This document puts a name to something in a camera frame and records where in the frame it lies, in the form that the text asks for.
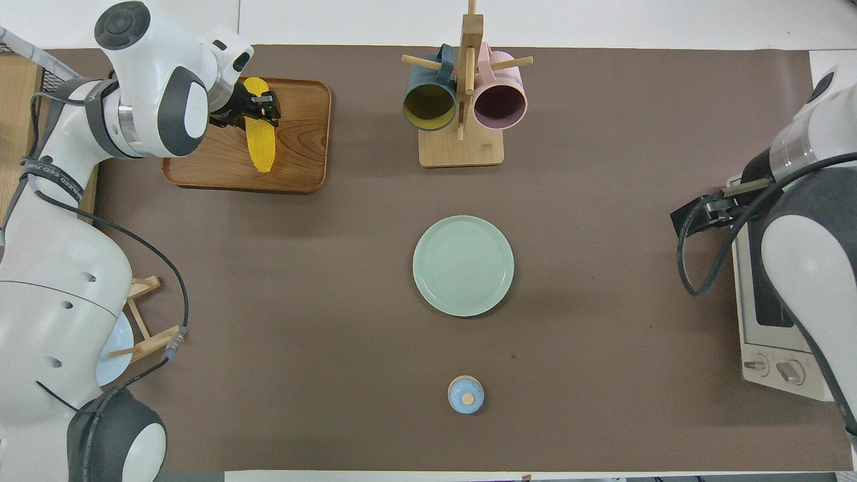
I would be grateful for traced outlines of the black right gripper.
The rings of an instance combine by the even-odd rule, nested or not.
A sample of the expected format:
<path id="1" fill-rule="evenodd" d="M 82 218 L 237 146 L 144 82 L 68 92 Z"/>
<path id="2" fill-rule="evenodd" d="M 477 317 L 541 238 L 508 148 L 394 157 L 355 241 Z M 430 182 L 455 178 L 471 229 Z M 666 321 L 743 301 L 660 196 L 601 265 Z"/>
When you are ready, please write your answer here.
<path id="1" fill-rule="evenodd" d="M 698 204 L 702 207 L 694 216 Z M 686 231 L 686 235 L 692 236 L 695 232 L 727 228 L 745 209 L 734 195 L 728 195 L 725 189 L 719 189 L 714 193 L 702 195 L 699 199 L 692 199 L 674 210 L 672 212 L 674 232 L 680 236 L 683 231 Z M 688 223 L 688 228 L 684 229 L 686 220 L 689 218 L 693 220 Z"/>

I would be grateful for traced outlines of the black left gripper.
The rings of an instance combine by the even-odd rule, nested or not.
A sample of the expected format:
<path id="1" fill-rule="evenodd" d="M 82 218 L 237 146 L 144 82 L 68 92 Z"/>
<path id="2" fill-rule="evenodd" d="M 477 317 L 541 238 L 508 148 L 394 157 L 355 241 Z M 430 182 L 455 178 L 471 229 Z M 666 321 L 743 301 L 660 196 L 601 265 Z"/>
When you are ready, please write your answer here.
<path id="1" fill-rule="evenodd" d="M 281 121 L 281 104 L 272 90 L 262 94 L 251 94 L 243 90 L 235 90 L 232 97 L 218 110 L 211 113 L 211 124 L 220 127 L 247 128 L 247 119 L 266 122 L 272 127 L 279 127 Z"/>

